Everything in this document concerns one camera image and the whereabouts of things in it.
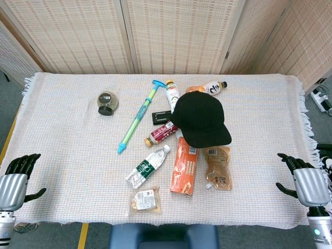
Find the red bottle label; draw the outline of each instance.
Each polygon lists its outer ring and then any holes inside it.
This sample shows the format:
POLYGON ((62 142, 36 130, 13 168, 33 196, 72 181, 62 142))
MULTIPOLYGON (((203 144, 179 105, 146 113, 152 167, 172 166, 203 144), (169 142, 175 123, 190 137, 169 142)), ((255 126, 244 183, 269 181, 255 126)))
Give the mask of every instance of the red bottle label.
POLYGON ((160 143, 170 134, 177 130, 177 126, 172 122, 168 121, 162 127, 159 127, 157 130, 151 132, 151 136, 156 140, 157 143, 160 143))

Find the green bottle label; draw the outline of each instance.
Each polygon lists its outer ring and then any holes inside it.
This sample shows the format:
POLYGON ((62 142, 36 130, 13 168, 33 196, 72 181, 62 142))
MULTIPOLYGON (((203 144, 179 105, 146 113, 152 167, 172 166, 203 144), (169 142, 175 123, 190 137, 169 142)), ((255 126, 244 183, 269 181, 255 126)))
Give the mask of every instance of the green bottle label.
POLYGON ((155 168, 148 161, 146 161, 146 160, 144 160, 143 162, 141 162, 140 165, 138 165, 136 167, 136 169, 146 179, 155 170, 155 168))

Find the beige screen panel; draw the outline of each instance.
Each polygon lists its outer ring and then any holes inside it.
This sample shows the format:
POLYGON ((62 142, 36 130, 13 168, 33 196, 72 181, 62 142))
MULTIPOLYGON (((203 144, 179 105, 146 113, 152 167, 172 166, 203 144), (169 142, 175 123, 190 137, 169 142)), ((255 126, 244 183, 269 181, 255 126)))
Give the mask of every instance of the beige screen panel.
POLYGON ((0 71, 24 87, 24 78, 30 78, 40 68, 0 22, 0 71))
POLYGON ((131 73, 113 0, 5 0, 57 73, 131 73))
POLYGON ((127 0, 126 4, 143 74, 218 74, 228 35, 238 20, 236 13, 243 7, 238 0, 127 0))
POLYGON ((296 75, 308 90, 332 68, 332 3, 296 0, 283 15, 256 73, 296 75))
POLYGON ((257 55, 267 41, 288 0, 246 1, 222 74, 249 74, 257 55))

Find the silver robot hand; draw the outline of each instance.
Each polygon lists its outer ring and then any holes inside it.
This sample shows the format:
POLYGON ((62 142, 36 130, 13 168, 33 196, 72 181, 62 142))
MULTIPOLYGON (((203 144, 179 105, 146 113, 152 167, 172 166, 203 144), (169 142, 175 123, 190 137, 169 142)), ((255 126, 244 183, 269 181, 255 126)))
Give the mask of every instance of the silver robot hand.
POLYGON ((278 189, 295 198, 309 208, 307 218, 310 230, 318 249, 332 248, 332 219, 324 206, 331 201, 324 176, 320 169, 315 168, 301 159, 278 154, 286 162, 293 175, 295 189, 290 190, 276 183, 278 189))
POLYGON ((42 196, 46 188, 38 193, 26 196, 26 187, 33 167, 40 154, 23 156, 13 160, 0 178, 0 248, 7 248, 13 233, 16 218, 14 211, 24 202, 42 196))

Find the cap brim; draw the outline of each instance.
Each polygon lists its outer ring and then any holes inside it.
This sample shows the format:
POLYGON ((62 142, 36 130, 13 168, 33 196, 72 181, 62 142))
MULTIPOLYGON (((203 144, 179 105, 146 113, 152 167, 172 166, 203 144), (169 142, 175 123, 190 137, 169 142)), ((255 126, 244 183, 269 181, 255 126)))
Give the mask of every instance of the cap brim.
POLYGON ((212 131, 189 131, 182 130, 186 142, 194 148, 207 148, 211 146, 227 145, 232 142, 226 126, 223 124, 220 128, 212 131))

